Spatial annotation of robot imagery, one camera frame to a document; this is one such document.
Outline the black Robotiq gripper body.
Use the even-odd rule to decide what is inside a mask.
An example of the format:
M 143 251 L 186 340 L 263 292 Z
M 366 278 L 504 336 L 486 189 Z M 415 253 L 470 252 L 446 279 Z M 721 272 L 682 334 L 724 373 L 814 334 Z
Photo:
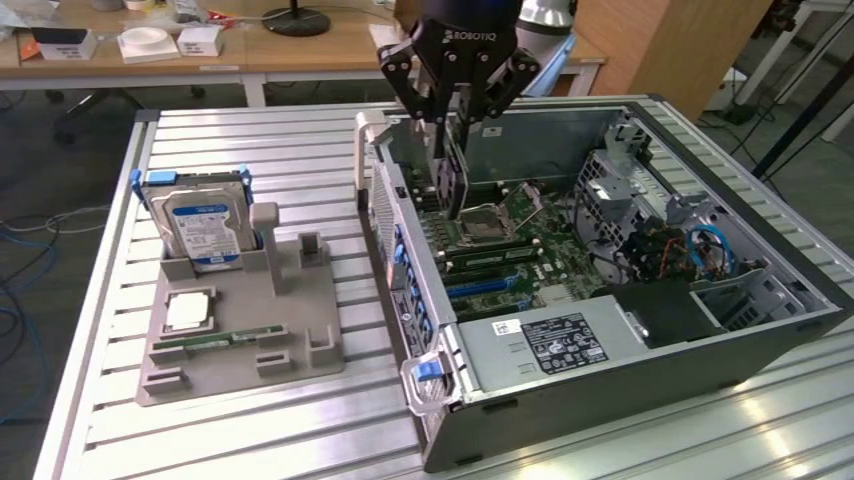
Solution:
M 492 64 L 501 65 L 516 51 L 516 20 L 493 19 L 478 26 L 454 26 L 434 18 L 419 18 L 410 40 L 434 75 L 442 78 L 447 71 L 454 85 L 469 85 L 478 60 L 493 57 Z M 419 73 L 418 83 L 426 80 Z

